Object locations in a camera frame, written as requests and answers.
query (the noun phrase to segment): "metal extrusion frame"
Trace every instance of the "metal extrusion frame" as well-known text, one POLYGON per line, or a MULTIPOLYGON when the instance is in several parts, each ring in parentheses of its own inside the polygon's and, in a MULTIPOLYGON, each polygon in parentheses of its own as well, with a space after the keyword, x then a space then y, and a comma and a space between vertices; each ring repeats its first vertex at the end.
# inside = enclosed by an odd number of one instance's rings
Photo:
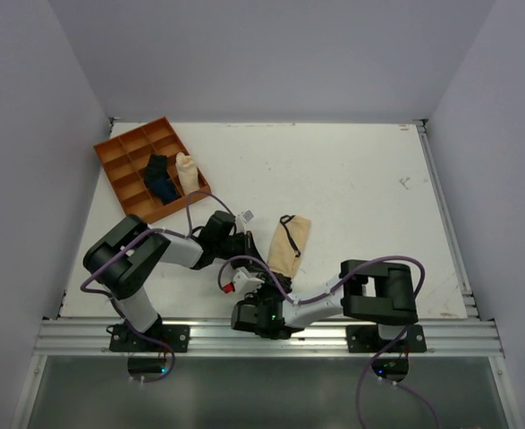
POLYGON ((490 357, 488 361, 491 365, 491 371, 495 378, 496 390, 498 392, 498 397, 501 400, 504 416, 509 428, 524 429, 524 421, 522 420, 518 401, 516 400, 516 395, 514 394, 509 375, 506 371, 504 358, 490 357))
POLYGON ((47 356, 34 355, 23 382, 20 399, 12 417, 10 429, 26 429, 38 396, 39 385, 46 369, 47 356))
MULTIPOLYGON (((59 319, 44 321, 39 330, 34 353, 40 356, 121 356, 109 352, 106 327, 117 318, 59 319)), ((166 324, 188 324, 191 327, 189 349, 193 357, 263 357, 263 358, 333 358, 366 357, 348 354, 345 326, 371 324, 351 319, 313 324, 289 340, 260 339, 253 333, 233 331, 228 319, 165 319, 166 324)), ((416 357, 501 357, 503 351, 493 322, 471 320, 421 321, 428 353, 416 357)), ((140 353, 141 356, 155 356, 140 353)))
POLYGON ((431 147, 429 145, 425 123, 423 121, 414 121, 414 124, 417 126, 419 142, 421 144, 421 148, 423 149, 423 155, 425 156, 425 162, 427 163, 429 177, 431 179, 431 183, 433 184, 433 191, 435 192, 439 213, 441 214, 441 220, 443 221, 443 226, 445 228, 445 235, 447 237, 447 242, 449 243, 449 250, 453 256, 455 270, 457 275, 460 276, 461 290, 470 290, 469 278, 467 277, 465 264, 462 261, 461 249, 459 248, 459 242, 455 236, 453 223, 451 222, 451 216, 449 215, 449 208, 447 207, 445 194, 443 193, 443 188, 441 187, 441 181, 437 175, 435 160, 433 159, 433 154, 431 153, 431 147))
POLYGON ((475 297, 473 297, 473 292, 470 290, 462 290, 462 301, 465 304, 465 309, 467 310, 467 317, 471 320, 479 320, 477 303, 475 302, 475 297))

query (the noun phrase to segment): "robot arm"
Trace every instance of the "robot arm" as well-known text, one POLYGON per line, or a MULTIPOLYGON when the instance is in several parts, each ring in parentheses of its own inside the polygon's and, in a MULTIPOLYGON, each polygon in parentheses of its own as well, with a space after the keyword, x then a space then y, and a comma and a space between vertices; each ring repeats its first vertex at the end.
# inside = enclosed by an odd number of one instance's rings
MULTIPOLYGON (((198 270, 212 264, 215 258, 228 259, 236 255, 260 258, 251 233, 230 235, 233 225, 233 215, 217 211, 198 237, 151 233, 132 251, 111 264, 98 276, 97 281, 111 292, 115 304, 133 328, 146 333, 154 324, 160 323, 160 316, 143 287, 157 263, 177 264, 198 270)), ((139 217, 126 216, 87 252, 83 266, 90 273, 95 273, 146 230, 148 225, 139 217)), ((242 267, 238 278, 242 278, 244 273, 250 274, 248 265, 233 264, 234 268, 242 267)))
POLYGON ((238 331, 254 332, 263 338, 287 339, 318 320, 341 314, 374 322, 380 327, 417 323, 411 269, 407 265, 372 265, 334 290, 340 279, 366 262, 344 261, 339 275, 325 285, 302 293, 290 293, 288 299, 278 292, 272 281, 266 281, 255 293, 248 294, 236 304, 232 327, 238 331), (375 297, 366 296, 365 285, 369 278, 375 282, 375 297))

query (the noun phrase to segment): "tan cloth bag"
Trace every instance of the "tan cloth bag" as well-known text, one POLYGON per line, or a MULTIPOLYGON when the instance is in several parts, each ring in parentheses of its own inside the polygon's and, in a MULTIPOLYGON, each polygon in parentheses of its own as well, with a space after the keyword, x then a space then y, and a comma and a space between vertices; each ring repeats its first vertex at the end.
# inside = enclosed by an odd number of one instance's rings
POLYGON ((272 271, 293 279, 306 248, 310 224, 309 219, 297 215, 280 218, 268 251, 268 266, 272 271))

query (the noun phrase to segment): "cable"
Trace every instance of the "cable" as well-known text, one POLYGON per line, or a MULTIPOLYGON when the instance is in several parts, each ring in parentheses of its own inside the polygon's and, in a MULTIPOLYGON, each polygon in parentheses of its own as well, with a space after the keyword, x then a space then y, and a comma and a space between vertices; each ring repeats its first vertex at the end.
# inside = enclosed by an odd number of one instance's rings
POLYGON ((214 194, 211 194, 208 191, 200 190, 200 189, 199 190, 195 190, 194 192, 191 192, 190 194, 188 194, 186 196, 185 210, 187 212, 187 222, 189 224, 189 233, 186 236, 187 239, 192 236, 191 197, 193 195, 196 195, 196 194, 205 194, 205 195, 208 195, 209 197, 214 198, 216 201, 218 201, 220 203, 220 205, 222 207, 224 207, 224 210, 226 210, 226 212, 228 212, 229 215, 234 216, 234 213, 232 212, 232 210, 230 208, 228 208, 228 206, 224 203, 224 201, 222 199, 220 199, 219 197, 217 197, 214 194))
POLYGON ((155 232, 165 232, 167 234, 171 234, 171 235, 174 235, 176 237, 184 238, 184 236, 182 234, 180 234, 179 232, 169 231, 169 230, 166 230, 164 228, 153 228, 153 229, 145 230, 144 232, 139 234, 137 237, 135 237, 135 239, 133 241, 131 241, 127 246, 122 248, 121 251, 119 251, 114 257, 112 257, 107 262, 105 262, 103 265, 101 265, 90 277, 88 277, 85 280, 85 282, 83 282, 81 284, 80 290, 82 292, 86 292, 86 293, 97 293, 97 294, 100 294, 100 295, 105 295, 108 298, 112 297, 113 295, 111 295, 109 292, 106 292, 104 290, 88 289, 87 287, 89 286, 89 284, 91 282, 96 280, 102 273, 104 273, 111 265, 113 265, 119 259, 124 257, 129 250, 131 250, 132 248, 137 246, 143 239, 145 239, 147 236, 149 236, 150 234, 153 234, 155 232))
MULTIPOLYGON (((415 260, 415 262, 412 262, 412 263, 415 264, 419 268, 419 271, 420 271, 420 273, 419 273, 420 274, 419 282, 417 283, 417 287, 415 288, 415 291, 413 292, 414 295, 415 295, 415 298, 416 298, 418 296, 418 294, 419 294, 419 291, 421 290, 421 287, 423 286, 423 282, 425 281, 425 268, 423 267, 423 265, 419 261, 415 260)), ((360 420, 360 424, 361 424, 362 429, 368 429, 368 426, 366 425, 366 422, 363 419, 363 415, 361 413, 361 388, 363 387, 363 383, 365 382, 365 378, 366 378, 366 375, 369 372, 369 368, 376 362, 376 360, 381 355, 386 353, 390 348, 392 348, 395 344, 397 344, 397 342, 403 337, 403 335, 405 335, 407 333, 407 331, 409 330, 410 327, 411 326, 405 326, 397 334, 397 336, 394 339, 392 339, 391 341, 389 341, 381 350, 379 350, 378 353, 376 353, 368 361, 368 363, 363 367, 363 369, 361 370, 360 379, 358 380, 358 385, 356 386, 356 390, 355 390, 355 407, 356 407, 356 411, 358 413, 358 420, 360 420)), ((393 384, 393 382, 391 382, 389 380, 385 380, 385 379, 383 379, 383 380, 385 382, 387 382, 387 383, 393 384)), ((435 419, 435 424, 436 424, 437 429, 441 429, 442 428, 441 421, 439 420, 437 412, 435 411, 435 408, 433 407, 433 405, 431 405, 431 403, 429 402, 429 400, 427 398, 425 398, 421 393, 415 391, 414 389, 412 389, 409 386, 406 386, 406 385, 401 384, 401 383, 396 383, 395 385, 397 387, 399 387, 400 389, 404 390, 404 391, 408 391, 412 395, 414 395, 417 398, 419 398, 423 403, 425 403, 425 405, 427 405, 427 407, 429 408, 429 411, 431 412, 431 415, 435 419)))
POLYGON ((194 237, 196 239, 196 236, 194 234, 196 234, 197 232, 201 231, 204 229, 204 226, 195 226, 193 229, 192 229, 192 237, 194 237))
POLYGON ((111 296, 110 293, 109 295, 111 299, 111 305, 113 306, 117 314, 124 320, 125 324, 129 328, 129 330, 133 333, 133 335, 141 338, 142 340, 146 342, 159 346, 161 349, 163 349, 165 352, 168 352, 171 355, 171 363, 169 367, 161 375, 159 375, 158 377, 153 377, 153 378, 141 377, 139 381, 143 383, 154 383, 154 382, 160 382, 161 380, 165 379, 174 369, 174 363, 176 361, 176 357, 174 356, 173 348, 164 341, 156 340, 154 338, 148 337, 147 335, 144 335, 140 333, 139 331, 137 331, 135 327, 131 324, 131 322, 129 322, 129 320, 125 317, 125 315, 123 314, 123 311, 121 311, 121 309, 117 306, 117 303, 115 302, 113 296, 111 296))

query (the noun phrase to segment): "red component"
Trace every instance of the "red component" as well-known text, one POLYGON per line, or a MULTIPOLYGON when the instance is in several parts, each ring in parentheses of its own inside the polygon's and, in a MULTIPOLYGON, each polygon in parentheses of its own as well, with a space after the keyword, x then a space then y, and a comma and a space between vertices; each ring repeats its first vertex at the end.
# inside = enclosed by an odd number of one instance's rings
POLYGON ((224 293, 232 293, 234 291, 236 291, 236 289, 234 288, 234 285, 232 283, 228 283, 225 286, 223 286, 224 293))

